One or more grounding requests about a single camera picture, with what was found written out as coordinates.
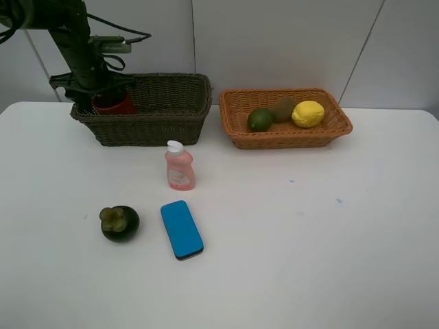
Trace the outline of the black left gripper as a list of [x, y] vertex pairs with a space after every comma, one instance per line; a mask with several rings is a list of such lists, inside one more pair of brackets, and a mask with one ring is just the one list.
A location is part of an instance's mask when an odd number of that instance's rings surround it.
[[133, 75], [120, 73], [124, 69], [121, 58], [118, 61], [122, 62], [122, 68], [111, 71], [105, 61], [106, 55], [99, 51], [62, 51], [61, 54], [70, 72], [52, 75], [49, 84], [53, 89], [64, 88], [65, 97], [75, 104], [80, 114], [95, 114], [91, 95], [109, 93], [135, 84]]

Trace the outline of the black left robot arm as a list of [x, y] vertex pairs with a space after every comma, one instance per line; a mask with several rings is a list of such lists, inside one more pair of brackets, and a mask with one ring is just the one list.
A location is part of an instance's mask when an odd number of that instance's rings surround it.
[[97, 42], [92, 39], [83, 1], [2, 1], [1, 43], [20, 29], [49, 32], [70, 71], [49, 78], [55, 90], [64, 89], [80, 112], [90, 114], [94, 102], [118, 106], [128, 96], [134, 78], [110, 71]]

